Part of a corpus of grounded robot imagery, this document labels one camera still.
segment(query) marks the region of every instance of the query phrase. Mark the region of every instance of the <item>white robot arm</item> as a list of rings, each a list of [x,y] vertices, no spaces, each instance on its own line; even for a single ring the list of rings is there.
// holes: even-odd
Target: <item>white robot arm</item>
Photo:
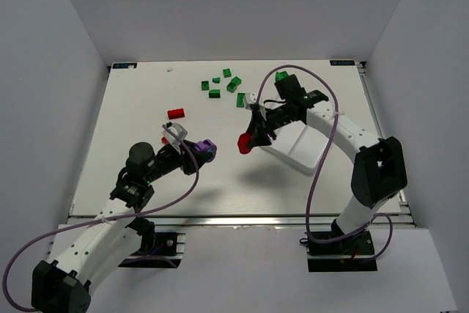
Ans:
[[[295,75],[277,81],[276,89],[282,101],[276,102],[275,108],[265,108],[255,94],[245,95],[245,106],[252,115],[248,130],[238,140],[242,154],[272,144],[275,131],[295,121],[329,137],[335,111],[327,96],[320,91],[307,93]],[[353,197],[333,224],[334,235],[340,236],[369,223],[380,207],[407,185],[407,175],[397,139],[380,139],[343,114],[339,115],[333,143],[354,164]]]
[[[166,128],[181,141],[187,135],[181,125],[169,123]],[[139,249],[153,247],[155,225],[139,216],[154,194],[150,184],[178,168],[185,174],[196,171],[178,140],[167,132],[163,135],[169,144],[156,154],[146,142],[130,148],[116,187],[96,218],[103,221],[87,227],[57,258],[36,266],[32,281],[34,308],[44,313],[86,312],[95,290],[122,261]],[[215,158],[217,148],[210,140],[184,142],[199,168]]]

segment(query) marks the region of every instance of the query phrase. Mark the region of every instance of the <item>black bracket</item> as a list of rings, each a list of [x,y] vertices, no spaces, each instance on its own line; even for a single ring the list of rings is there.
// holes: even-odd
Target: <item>black bracket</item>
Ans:
[[[311,234],[318,240],[330,238],[330,232],[312,232]],[[368,230],[346,240],[327,245],[308,240],[307,248],[310,273],[377,271],[376,260],[367,259],[374,255],[372,236]]]

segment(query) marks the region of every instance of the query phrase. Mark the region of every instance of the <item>white tabletop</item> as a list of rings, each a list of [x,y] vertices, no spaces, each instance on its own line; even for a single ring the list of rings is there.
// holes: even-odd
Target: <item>white tabletop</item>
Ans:
[[[57,235],[51,258],[83,231]],[[309,273],[301,229],[191,227],[178,269],[116,269],[89,313],[429,313],[455,310],[432,237],[397,229],[378,272]],[[387,229],[371,230],[381,248]]]
[[[75,193],[71,215],[93,216],[100,212],[112,191],[117,174],[125,165],[129,148],[147,141],[162,147],[161,125],[167,111],[184,108],[185,118],[175,122],[188,131],[188,140],[211,139],[218,147],[216,159],[201,170],[199,186],[184,201],[158,215],[165,216],[273,216],[304,214],[312,177],[301,174],[268,152],[256,148],[249,155],[237,150],[238,136],[245,131],[250,112],[236,107],[237,92],[257,92],[265,74],[282,64],[307,67],[324,78],[335,91],[340,110],[366,130],[376,133],[372,114],[354,66],[330,66],[319,61],[141,62],[134,69],[111,70],[95,134]],[[243,83],[232,94],[226,91],[230,68]],[[296,70],[307,91],[319,89],[314,78]],[[212,78],[221,77],[220,84]],[[220,89],[220,99],[209,99],[201,81]],[[274,79],[263,98],[275,96]],[[335,146],[322,170],[312,203],[316,215],[338,214],[350,197],[352,164]],[[177,170],[153,183],[155,195],[146,209],[182,195],[193,182]],[[398,199],[383,208],[399,213]]]

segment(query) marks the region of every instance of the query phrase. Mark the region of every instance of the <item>red block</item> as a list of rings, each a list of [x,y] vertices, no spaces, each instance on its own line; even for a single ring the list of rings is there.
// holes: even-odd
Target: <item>red block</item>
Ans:
[[[179,119],[180,117],[184,117],[184,109],[175,109],[175,110],[168,110],[168,118],[172,119]]]

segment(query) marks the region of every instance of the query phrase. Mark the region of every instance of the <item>green block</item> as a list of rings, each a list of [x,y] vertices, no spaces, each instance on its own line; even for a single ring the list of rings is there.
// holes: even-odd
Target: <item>green block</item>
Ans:
[[[211,89],[208,91],[208,98],[219,98],[220,97],[220,90],[219,89]]]
[[[241,78],[239,77],[234,77],[232,80],[229,82],[228,86],[226,86],[226,89],[228,89],[229,92],[233,93],[236,88],[242,83]]]
[[[232,78],[232,83],[239,86],[243,81],[241,81],[241,78],[235,76],[234,78]]]
[[[232,77],[232,71],[230,69],[224,69],[223,70],[223,77],[224,78]]]
[[[244,108],[244,93],[238,93],[237,94],[236,107]]]
[[[228,84],[228,86],[226,86],[226,89],[227,89],[229,92],[233,93],[233,92],[236,90],[236,87],[237,87],[237,84],[234,84],[234,83],[230,82],[230,83]]]
[[[283,80],[286,77],[288,77],[288,73],[286,71],[282,71],[281,73],[276,73],[276,82]]]

